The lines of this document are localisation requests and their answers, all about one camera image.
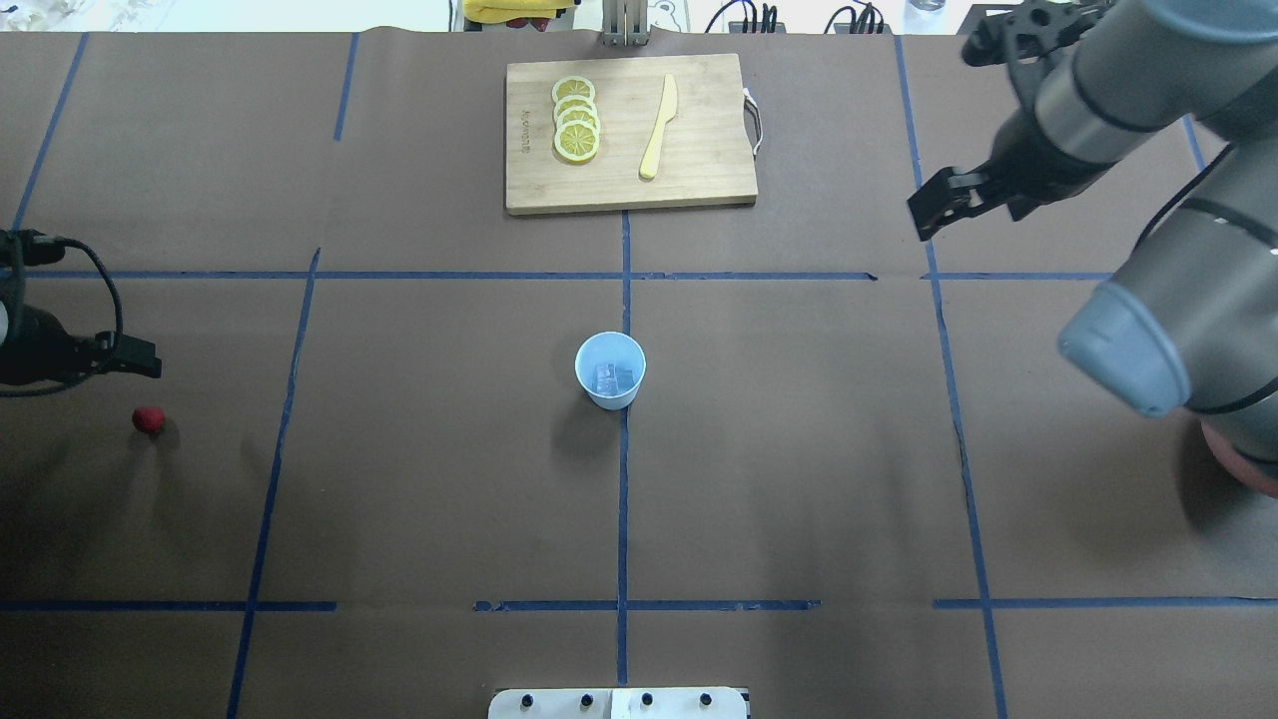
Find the cutting board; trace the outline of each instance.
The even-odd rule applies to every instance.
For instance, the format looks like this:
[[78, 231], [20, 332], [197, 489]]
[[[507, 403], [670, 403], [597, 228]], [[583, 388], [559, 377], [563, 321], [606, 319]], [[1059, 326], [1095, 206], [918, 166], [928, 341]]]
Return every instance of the cutting board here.
[[[666, 73], [679, 114], [666, 125], [661, 169], [639, 178]], [[603, 134], [589, 162], [555, 152], [551, 88], [565, 75], [594, 83]], [[759, 194], [745, 133], [736, 55], [515, 63], [506, 66], [506, 209], [511, 215], [640, 207], [746, 204]]]

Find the knife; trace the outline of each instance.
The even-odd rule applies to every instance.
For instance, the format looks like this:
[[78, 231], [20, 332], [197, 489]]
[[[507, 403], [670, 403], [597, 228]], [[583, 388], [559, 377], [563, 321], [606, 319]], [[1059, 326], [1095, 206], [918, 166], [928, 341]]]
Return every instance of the knife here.
[[661, 140], [666, 134], [666, 123], [675, 119], [679, 112], [679, 88], [675, 87], [675, 75], [666, 74], [666, 82], [661, 87], [661, 106], [657, 107], [657, 124], [652, 126], [652, 137], [648, 138], [648, 148], [644, 149], [643, 160], [639, 161], [639, 176], [652, 179], [657, 176], [657, 165], [661, 161]]

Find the lemon slice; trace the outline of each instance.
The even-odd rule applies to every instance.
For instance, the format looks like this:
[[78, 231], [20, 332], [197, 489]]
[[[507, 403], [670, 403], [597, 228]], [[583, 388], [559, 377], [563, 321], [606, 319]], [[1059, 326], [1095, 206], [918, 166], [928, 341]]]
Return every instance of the lemon slice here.
[[585, 120], [569, 120], [555, 130], [555, 151], [569, 162], [585, 162], [599, 151], [599, 130]]
[[594, 125], [594, 129], [599, 129], [599, 114], [590, 107], [584, 107], [580, 105], [569, 107], [564, 110], [555, 117], [555, 126], [561, 126], [564, 123], [570, 123], [573, 120], [583, 120]]
[[564, 110], [567, 110], [569, 107], [585, 107], [596, 115], [599, 114], [599, 109], [594, 106], [594, 101], [589, 97], [585, 97], [584, 95], [565, 95], [558, 102], [555, 103], [555, 116], [557, 117], [562, 115]]
[[555, 83], [551, 89], [551, 100], [558, 102], [569, 95], [580, 95], [587, 100], [594, 100], [594, 83], [581, 75], [567, 75]]

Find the yellow cloth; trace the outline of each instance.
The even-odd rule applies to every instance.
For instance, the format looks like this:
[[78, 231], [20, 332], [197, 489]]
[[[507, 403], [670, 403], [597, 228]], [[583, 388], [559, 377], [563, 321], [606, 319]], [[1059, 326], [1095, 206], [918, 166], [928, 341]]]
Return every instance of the yellow cloth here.
[[470, 22], [496, 24], [519, 18], [553, 18], [558, 10], [575, 4], [573, 0], [465, 0], [461, 11]]

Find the red ball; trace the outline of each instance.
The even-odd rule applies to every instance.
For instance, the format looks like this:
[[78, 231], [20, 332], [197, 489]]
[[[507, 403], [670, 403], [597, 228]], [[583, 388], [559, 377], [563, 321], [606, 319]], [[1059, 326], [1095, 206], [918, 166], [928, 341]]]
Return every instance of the red ball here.
[[164, 410], [138, 407], [133, 411], [133, 427], [142, 434], [157, 435], [164, 432]]

